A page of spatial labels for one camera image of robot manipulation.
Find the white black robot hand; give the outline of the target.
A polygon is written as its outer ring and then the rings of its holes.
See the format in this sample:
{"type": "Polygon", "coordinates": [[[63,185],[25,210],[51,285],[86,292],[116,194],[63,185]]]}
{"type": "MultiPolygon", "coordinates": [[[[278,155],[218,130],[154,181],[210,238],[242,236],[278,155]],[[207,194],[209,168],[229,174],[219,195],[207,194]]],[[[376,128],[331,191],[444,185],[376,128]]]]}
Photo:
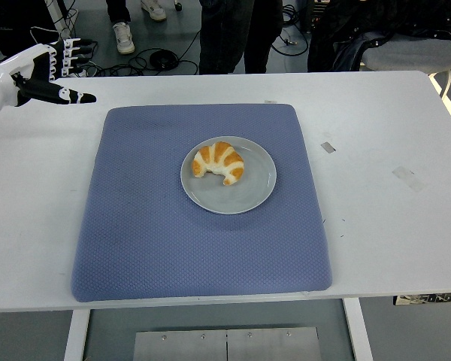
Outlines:
{"type": "Polygon", "coordinates": [[[61,86],[61,77],[82,72],[84,58],[92,52],[88,39],[69,38],[49,44],[36,44],[0,63],[0,110],[19,107],[31,99],[58,105],[87,104],[96,101],[89,93],[61,86]]]}

